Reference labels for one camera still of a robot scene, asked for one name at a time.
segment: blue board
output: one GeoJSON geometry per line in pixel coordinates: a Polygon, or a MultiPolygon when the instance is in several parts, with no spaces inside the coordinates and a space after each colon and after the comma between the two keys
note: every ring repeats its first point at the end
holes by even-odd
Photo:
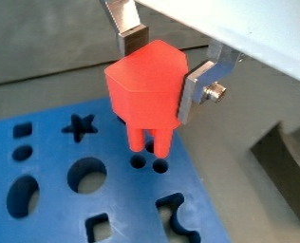
{"type": "Polygon", "coordinates": [[[172,228],[189,242],[230,242],[178,134],[162,160],[146,140],[148,150],[132,152],[110,99],[0,121],[0,243],[94,242],[104,221],[112,236],[101,242],[168,242],[158,208],[170,204],[172,228]],[[82,194],[88,173],[106,179],[82,194]]]}

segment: red block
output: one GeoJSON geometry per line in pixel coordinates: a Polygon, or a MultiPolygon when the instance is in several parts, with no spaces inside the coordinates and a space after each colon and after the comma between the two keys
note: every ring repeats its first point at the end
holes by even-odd
{"type": "Polygon", "coordinates": [[[148,46],[106,68],[113,111],[126,122],[130,148],[145,147],[144,130],[154,136],[154,154],[169,153],[177,111],[188,73],[182,51],[164,41],[148,46]]]}

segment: star-shaped hole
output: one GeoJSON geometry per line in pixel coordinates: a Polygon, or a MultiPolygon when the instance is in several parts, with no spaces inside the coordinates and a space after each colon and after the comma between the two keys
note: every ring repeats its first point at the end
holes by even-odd
{"type": "Polygon", "coordinates": [[[71,116],[71,124],[63,129],[63,133],[73,133],[74,141],[81,142],[86,133],[97,133],[98,129],[92,125],[94,115],[81,118],[78,115],[71,116]]]}

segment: metal plate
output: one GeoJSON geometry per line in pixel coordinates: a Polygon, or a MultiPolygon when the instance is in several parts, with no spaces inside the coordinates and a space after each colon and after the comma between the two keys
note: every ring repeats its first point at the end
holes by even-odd
{"type": "Polygon", "coordinates": [[[300,80],[300,1],[137,1],[300,80]]]}

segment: small circular hole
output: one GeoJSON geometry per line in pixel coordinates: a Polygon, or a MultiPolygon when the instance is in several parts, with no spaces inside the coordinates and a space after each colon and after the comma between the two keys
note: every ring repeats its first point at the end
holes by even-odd
{"type": "Polygon", "coordinates": [[[34,149],[30,145],[23,145],[13,151],[13,159],[17,161],[26,160],[34,153],[34,149]]]}
{"type": "Polygon", "coordinates": [[[39,197],[38,182],[31,176],[19,178],[9,191],[7,209],[14,218],[23,218],[37,208],[39,197]]]}
{"type": "Polygon", "coordinates": [[[153,164],[154,171],[164,174],[168,171],[168,162],[165,159],[157,159],[153,164]]]}
{"type": "Polygon", "coordinates": [[[149,153],[154,154],[154,141],[153,140],[146,142],[145,149],[149,153]]]}
{"type": "Polygon", "coordinates": [[[134,155],[132,157],[130,163],[134,168],[141,169],[145,166],[146,160],[145,160],[144,156],[134,155]]]}
{"type": "Polygon", "coordinates": [[[90,194],[104,185],[106,174],[106,166],[100,159],[79,159],[67,173],[69,187],[78,194],[90,194]]]}

